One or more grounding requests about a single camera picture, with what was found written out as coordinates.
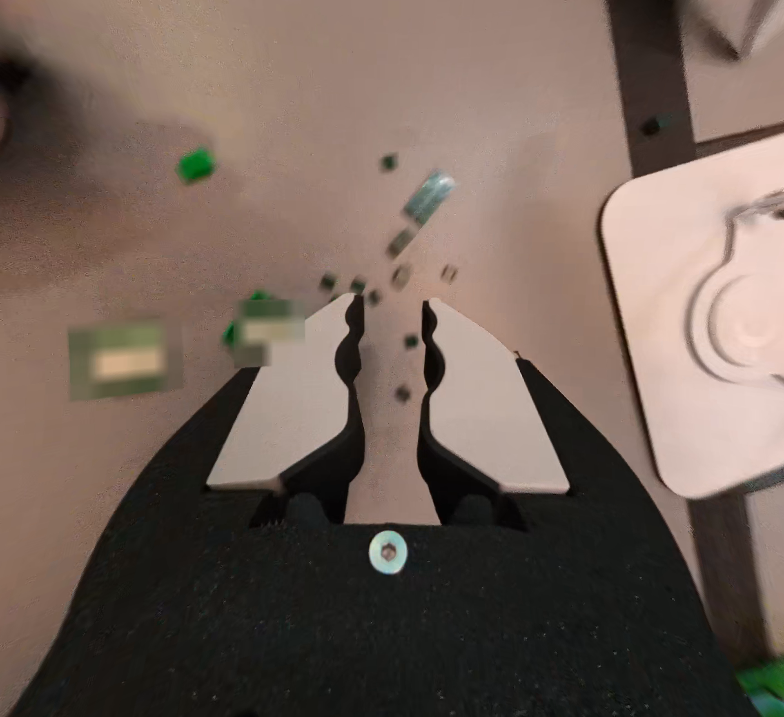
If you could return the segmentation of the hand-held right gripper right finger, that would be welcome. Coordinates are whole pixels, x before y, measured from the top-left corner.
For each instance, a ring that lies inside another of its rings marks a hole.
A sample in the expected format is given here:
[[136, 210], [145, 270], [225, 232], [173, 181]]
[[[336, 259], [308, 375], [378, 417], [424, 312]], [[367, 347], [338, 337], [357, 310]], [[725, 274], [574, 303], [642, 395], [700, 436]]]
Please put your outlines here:
[[516, 354], [438, 298], [423, 303], [428, 443], [491, 490], [565, 495], [570, 483]]

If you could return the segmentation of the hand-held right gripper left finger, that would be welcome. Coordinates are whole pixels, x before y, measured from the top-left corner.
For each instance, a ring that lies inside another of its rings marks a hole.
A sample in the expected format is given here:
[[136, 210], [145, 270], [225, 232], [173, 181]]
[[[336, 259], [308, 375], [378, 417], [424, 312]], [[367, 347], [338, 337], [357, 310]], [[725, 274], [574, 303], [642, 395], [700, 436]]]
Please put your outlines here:
[[212, 490], [282, 487], [340, 435], [356, 400], [364, 298], [345, 293], [273, 341], [207, 479]]

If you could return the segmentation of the green building set box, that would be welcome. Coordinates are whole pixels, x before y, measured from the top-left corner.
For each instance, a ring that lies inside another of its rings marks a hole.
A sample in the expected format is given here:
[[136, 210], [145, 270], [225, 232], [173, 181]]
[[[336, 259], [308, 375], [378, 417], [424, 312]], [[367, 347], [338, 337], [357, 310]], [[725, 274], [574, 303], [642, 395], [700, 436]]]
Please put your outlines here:
[[761, 716], [783, 716], [783, 658], [736, 673]]

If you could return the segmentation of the scattered small green bricks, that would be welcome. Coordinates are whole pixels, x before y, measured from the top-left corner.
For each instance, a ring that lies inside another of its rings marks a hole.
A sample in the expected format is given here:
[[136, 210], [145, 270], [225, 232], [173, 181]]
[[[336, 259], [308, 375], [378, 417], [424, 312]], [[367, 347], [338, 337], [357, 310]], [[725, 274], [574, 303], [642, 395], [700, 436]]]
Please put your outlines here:
[[[383, 172], [397, 169], [399, 156], [397, 153], [386, 154], [379, 160], [379, 168]], [[177, 165], [177, 173], [182, 182], [194, 183], [213, 174], [215, 170], [213, 156], [204, 148], [182, 156]], [[403, 228], [390, 242], [387, 255], [396, 258], [410, 245], [412, 239], [432, 218], [434, 213], [454, 191], [456, 181], [453, 176], [443, 171], [428, 174], [417, 191], [408, 199], [402, 214], [407, 220]], [[334, 275], [326, 274], [319, 282], [319, 289], [334, 290]], [[230, 322], [222, 340], [230, 349], [236, 368], [261, 367], [274, 365], [272, 356], [279, 355], [278, 364], [283, 353], [278, 349], [272, 352], [274, 345], [295, 344], [304, 340], [304, 319], [294, 304], [287, 301], [252, 297], [249, 303], [244, 301], [238, 309], [237, 317]]]

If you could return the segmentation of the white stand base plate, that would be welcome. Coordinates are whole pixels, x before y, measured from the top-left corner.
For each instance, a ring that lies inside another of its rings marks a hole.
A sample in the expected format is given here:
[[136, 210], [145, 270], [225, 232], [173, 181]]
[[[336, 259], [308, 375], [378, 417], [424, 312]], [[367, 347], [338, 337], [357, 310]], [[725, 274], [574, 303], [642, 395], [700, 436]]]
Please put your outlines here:
[[660, 478], [782, 471], [782, 134], [623, 184], [601, 237]]

